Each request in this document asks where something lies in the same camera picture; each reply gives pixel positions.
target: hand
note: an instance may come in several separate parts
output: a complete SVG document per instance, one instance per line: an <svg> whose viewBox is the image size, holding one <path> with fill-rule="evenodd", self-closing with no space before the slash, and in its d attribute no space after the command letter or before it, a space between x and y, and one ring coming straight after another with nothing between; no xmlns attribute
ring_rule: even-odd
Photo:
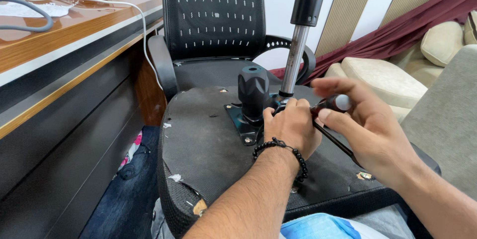
<svg viewBox="0 0 477 239"><path fill-rule="evenodd" d="M297 101L292 98L275 117L272 116L274 111L273 108L263 110L264 141L271 141L272 137L276 137L286 145L298 149L303 159L308 159L321 143L321 133L312 124L310 103L306 99Z"/></svg>
<svg viewBox="0 0 477 239"><path fill-rule="evenodd" d="M311 86L318 96L348 95L355 103L348 113L322 109L318 117L349 142L358 162L381 183L400 187L406 177L425 165L417 156L389 105L360 81L321 78Z"/></svg>

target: screwdriver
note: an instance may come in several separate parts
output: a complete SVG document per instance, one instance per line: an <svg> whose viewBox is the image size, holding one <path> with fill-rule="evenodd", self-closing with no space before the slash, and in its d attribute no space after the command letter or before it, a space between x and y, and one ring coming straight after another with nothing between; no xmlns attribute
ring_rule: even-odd
<svg viewBox="0 0 477 239"><path fill-rule="evenodd" d="M355 154L353 153L352 150L350 150L348 147L346 147L341 141L339 141L337 138L333 137L326 129L321 127L318 123L314 121L318 117L318 113L321 109L331 109L340 113L345 113L348 111L350 108L353 107L353 102L347 95L340 95L340 94L335 94L331 95L325 99L322 99L318 104L315 106L310 107L310 112L312 113L313 117L313 126L318 129L325 137L327 137L329 140L331 140L332 143L334 143L340 150L342 150L344 153L346 153L351 160L355 164L357 164L359 167L364 169L361 164L356 160Z"/></svg>

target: blue cloth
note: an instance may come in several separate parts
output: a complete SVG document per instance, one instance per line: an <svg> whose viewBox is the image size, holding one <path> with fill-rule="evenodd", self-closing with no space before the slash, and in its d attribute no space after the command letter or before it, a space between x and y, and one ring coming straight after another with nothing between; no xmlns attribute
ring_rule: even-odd
<svg viewBox="0 0 477 239"><path fill-rule="evenodd" d="M361 239L349 221L325 213L297 218L282 224L280 233L286 239Z"/></svg>

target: paper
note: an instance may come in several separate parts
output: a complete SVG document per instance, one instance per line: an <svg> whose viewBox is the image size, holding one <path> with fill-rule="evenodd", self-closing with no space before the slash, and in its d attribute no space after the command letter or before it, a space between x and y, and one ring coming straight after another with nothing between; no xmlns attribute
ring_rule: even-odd
<svg viewBox="0 0 477 239"><path fill-rule="evenodd" d="M51 17L61 17L68 14L68 11L74 4L69 6L60 6L54 3L47 4L33 4L34 6L45 11ZM24 6L15 2L8 2L5 5L0 5L0 16L12 16L23 18L42 18L43 16L30 7Z"/></svg>

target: forearm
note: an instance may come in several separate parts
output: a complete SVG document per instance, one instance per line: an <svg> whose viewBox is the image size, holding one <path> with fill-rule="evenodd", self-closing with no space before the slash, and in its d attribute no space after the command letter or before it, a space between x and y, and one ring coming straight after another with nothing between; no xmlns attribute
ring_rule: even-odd
<svg viewBox="0 0 477 239"><path fill-rule="evenodd" d="M477 202L424 164L396 191L434 238L475 238Z"/></svg>
<svg viewBox="0 0 477 239"><path fill-rule="evenodd" d="M298 169L298 162L289 150L266 149L184 238L277 239Z"/></svg>

